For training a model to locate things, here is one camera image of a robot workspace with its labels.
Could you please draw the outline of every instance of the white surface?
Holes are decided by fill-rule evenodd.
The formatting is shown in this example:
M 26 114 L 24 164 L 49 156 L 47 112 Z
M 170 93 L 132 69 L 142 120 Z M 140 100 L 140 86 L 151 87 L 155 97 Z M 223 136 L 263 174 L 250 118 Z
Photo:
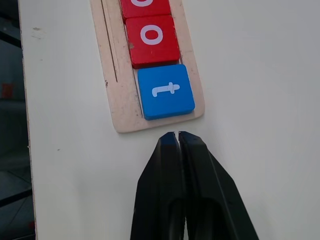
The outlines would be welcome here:
M 206 113 L 114 130 L 89 0 L 21 0 L 39 240 L 129 240 L 158 138 L 196 134 L 234 178 L 261 240 L 320 235 L 320 1 L 185 0 Z

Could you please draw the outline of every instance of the wooden tile holder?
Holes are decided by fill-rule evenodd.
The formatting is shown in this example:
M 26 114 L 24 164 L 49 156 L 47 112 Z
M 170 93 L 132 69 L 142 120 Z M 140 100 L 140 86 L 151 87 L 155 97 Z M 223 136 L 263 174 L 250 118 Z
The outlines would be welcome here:
M 99 46 L 114 128 L 119 133 L 134 132 L 183 122 L 200 117 L 205 101 L 191 43 L 182 0 L 169 0 L 180 47 L 180 62 L 188 71 L 195 101 L 192 113 L 157 120 L 145 120 L 137 88 L 137 70 L 132 68 L 125 24 L 119 0 L 91 0 L 95 32 Z

